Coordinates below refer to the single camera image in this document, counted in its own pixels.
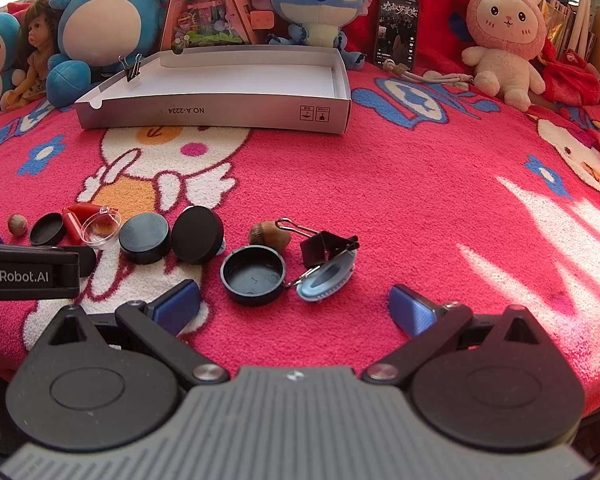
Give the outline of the small brown acorn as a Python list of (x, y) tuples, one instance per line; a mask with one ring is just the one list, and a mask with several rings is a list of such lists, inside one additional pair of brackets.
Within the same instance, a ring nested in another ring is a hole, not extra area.
[(22, 214), (11, 214), (7, 219), (7, 229), (13, 237), (23, 237), (28, 232), (28, 220)]

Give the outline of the shallow black lid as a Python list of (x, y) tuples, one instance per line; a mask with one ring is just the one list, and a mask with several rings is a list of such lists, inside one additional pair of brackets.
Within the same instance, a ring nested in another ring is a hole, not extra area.
[(32, 246), (57, 246), (65, 235), (64, 217), (60, 212), (50, 212), (35, 222), (29, 240)]

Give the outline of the black round cap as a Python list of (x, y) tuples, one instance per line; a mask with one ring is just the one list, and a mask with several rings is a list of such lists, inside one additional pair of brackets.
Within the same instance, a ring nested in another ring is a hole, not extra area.
[(215, 257), (223, 238), (224, 226), (218, 214), (203, 206), (190, 206), (174, 222), (171, 247), (180, 260), (204, 264)]
[(155, 263), (170, 252), (170, 233), (169, 222), (161, 214), (136, 214), (119, 232), (122, 254), (135, 264)]
[(222, 262), (220, 279), (231, 300), (248, 307), (274, 301), (283, 291), (286, 263), (275, 249), (248, 245), (234, 250)]

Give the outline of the red cone piece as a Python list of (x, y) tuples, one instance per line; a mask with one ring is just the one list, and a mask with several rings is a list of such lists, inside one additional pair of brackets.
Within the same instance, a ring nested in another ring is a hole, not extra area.
[(68, 211), (71, 211), (81, 223), (87, 222), (91, 216), (98, 214), (101, 209), (101, 206), (90, 203), (75, 203), (68, 207)]
[(82, 224), (76, 214), (68, 208), (62, 211), (62, 222), (66, 229), (69, 244), (79, 246), (83, 244), (81, 237)]

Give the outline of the light blue plastic clip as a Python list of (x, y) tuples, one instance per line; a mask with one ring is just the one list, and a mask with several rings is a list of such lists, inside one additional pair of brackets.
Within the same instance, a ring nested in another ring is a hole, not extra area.
[(356, 249), (345, 250), (332, 260), (307, 270), (285, 287), (294, 288), (303, 301), (322, 301), (347, 284), (355, 270), (357, 256)]

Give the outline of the large black binder clip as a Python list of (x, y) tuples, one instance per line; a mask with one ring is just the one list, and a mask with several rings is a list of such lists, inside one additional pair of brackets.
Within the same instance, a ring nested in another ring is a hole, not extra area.
[(329, 231), (315, 231), (306, 226), (299, 226), (289, 218), (280, 218), (275, 225), (283, 230), (304, 237), (300, 243), (303, 265), (307, 269), (332, 261), (343, 252), (357, 250), (360, 247), (356, 235), (342, 237)]

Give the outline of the large brown acorn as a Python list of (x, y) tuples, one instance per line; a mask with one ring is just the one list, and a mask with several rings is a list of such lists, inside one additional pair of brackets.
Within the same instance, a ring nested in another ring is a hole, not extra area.
[(266, 246), (281, 254), (290, 243), (291, 235), (273, 221), (263, 221), (250, 229), (248, 240), (250, 245)]

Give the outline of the black binder clip on box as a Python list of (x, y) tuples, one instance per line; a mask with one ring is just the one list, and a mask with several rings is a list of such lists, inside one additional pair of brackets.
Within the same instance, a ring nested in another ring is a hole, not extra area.
[(125, 73), (126, 81), (131, 82), (140, 74), (140, 66), (142, 66), (143, 55), (137, 53), (130, 60), (120, 56), (119, 63)]

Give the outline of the blue round mouse plush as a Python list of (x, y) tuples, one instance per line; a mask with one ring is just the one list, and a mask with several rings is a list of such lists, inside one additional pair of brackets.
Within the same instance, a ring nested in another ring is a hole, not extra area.
[(46, 98), (73, 104), (107, 77), (146, 58), (162, 31), (169, 0), (48, 0), (60, 13), (58, 52), (48, 60)]

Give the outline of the red fabric bag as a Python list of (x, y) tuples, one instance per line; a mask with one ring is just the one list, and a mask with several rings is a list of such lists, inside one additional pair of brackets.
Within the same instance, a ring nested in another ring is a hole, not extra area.
[(600, 77), (573, 50), (557, 57), (554, 44), (547, 39), (538, 55), (539, 72), (545, 82), (547, 101), (568, 106), (589, 106), (600, 102)]

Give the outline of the black smartphone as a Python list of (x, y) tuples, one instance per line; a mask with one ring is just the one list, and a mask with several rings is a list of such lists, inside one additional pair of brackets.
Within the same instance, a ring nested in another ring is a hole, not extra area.
[(414, 67), (419, 3), (417, 0), (379, 0), (374, 63), (387, 60)]

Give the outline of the pink bunny plush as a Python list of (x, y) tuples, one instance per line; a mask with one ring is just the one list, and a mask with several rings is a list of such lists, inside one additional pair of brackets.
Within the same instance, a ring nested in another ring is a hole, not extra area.
[(486, 96), (525, 112), (530, 93), (545, 91), (545, 82), (531, 61), (541, 53), (546, 26), (542, 0), (470, 0), (466, 24), (473, 47), (462, 60), (475, 70), (474, 85)]

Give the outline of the pink triangular diorama house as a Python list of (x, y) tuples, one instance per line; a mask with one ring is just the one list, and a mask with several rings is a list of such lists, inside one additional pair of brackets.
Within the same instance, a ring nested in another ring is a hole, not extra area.
[(262, 44), (275, 14), (251, 0), (170, 0), (161, 49), (181, 53), (193, 47)]

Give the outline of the white wooden rack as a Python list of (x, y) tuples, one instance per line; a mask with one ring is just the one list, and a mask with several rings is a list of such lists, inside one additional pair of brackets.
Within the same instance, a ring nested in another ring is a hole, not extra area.
[(591, 0), (579, 0), (576, 18), (571, 29), (568, 49), (585, 58), (588, 46), (588, 31), (590, 30)]

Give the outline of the blue Stitch plush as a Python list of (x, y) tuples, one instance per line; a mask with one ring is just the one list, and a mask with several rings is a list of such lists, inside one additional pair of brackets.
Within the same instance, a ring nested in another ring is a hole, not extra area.
[(339, 51), (348, 70), (360, 70), (365, 54), (348, 51), (343, 27), (365, 16), (373, 0), (251, 0), (257, 10), (270, 10), (288, 23), (288, 36), (268, 35), (268, 44), (295, 44)]

